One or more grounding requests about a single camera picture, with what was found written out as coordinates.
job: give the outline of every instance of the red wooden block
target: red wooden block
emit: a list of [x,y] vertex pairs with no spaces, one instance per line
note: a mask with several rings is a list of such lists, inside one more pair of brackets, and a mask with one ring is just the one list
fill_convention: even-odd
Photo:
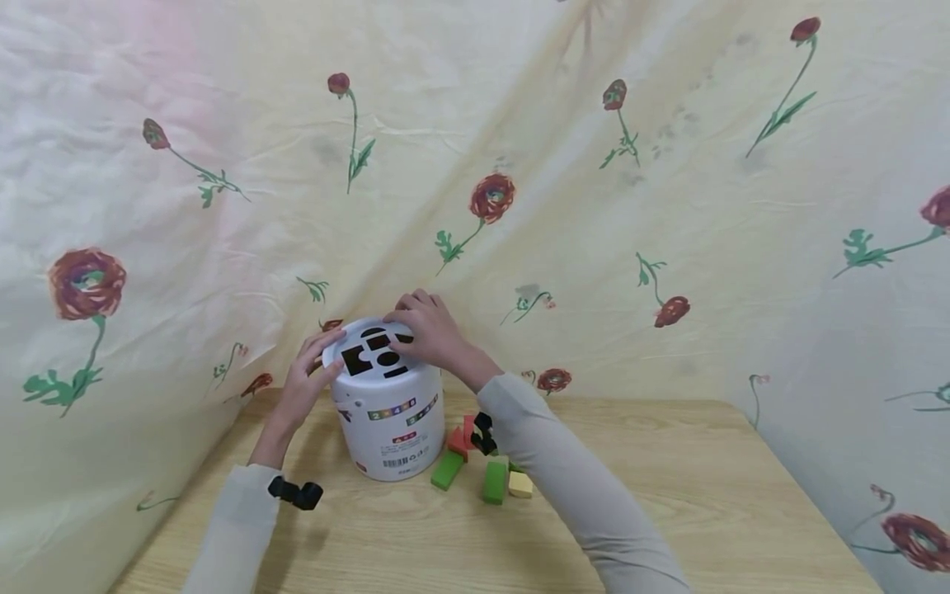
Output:
[[472,433],[475,432],[475,415],[467,414],[465,416],[465,427],[462,429],[462,437],[465,439],[465,447],[468,450],[475,450],[475,446],[472,445]]
[[451,435],[446,440],[446,447],[462,456],[462,459],[468,462],[468,448],[466,448],[466,441],[462,435],[462,428],[456,427]]

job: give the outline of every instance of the sleeve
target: sleeve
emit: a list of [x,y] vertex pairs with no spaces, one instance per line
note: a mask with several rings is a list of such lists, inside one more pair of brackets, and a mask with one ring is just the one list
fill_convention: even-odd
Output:
[[513,374],[478,393],[498,448],[538,486],[608,594],[688,594],[673,552],[630,491]]
[[267,487],[280,474],[257,464],[231,470],[182,594],[253,594],[279,506]]

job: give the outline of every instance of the white cylindrical container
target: white cylindrical container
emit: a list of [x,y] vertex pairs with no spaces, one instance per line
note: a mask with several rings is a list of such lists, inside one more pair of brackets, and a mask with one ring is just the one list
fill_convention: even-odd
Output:
[[390,348],[412,340],[403,324],[364,317],[344,328],[346,337],[324,350],[323,362],[344,361],[331,391],[353,463],[377,481],[415,476],[445,440],[442,374]]

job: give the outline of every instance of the child's hand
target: child's hand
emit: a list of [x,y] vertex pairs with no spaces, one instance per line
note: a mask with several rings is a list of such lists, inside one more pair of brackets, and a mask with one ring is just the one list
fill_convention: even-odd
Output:
[[327,369],[316,373],[320,367],[323,350],[346,335],[342,328],[321,332],[303,341],[297,358],[291,363],[284,381],[280,401],[272,417],[289,431],[296,431],[314,408],[316,398],[324,388],[343,371],[343,360],[337,359]]
[[462,338],[455,319],[438,295],[422,289],[403,295],[383,321],[406,324],[415,336],[409,344],[391,343],[389,347],[396,353],[441,367],[475,393],[492,377],[502,374],[487,354]]

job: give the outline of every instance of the container lid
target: container lid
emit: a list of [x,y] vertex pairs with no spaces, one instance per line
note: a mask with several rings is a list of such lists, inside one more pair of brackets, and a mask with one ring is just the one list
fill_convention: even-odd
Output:
[[324,365],[343,359],[343,372],[337,381],[363,386],[389,384],[409,379],[417,369],[426,366],[390,348],[393,341],[412,342],[412,331],[405,324],[364,317],[343,328],[346,337],[323,351]]

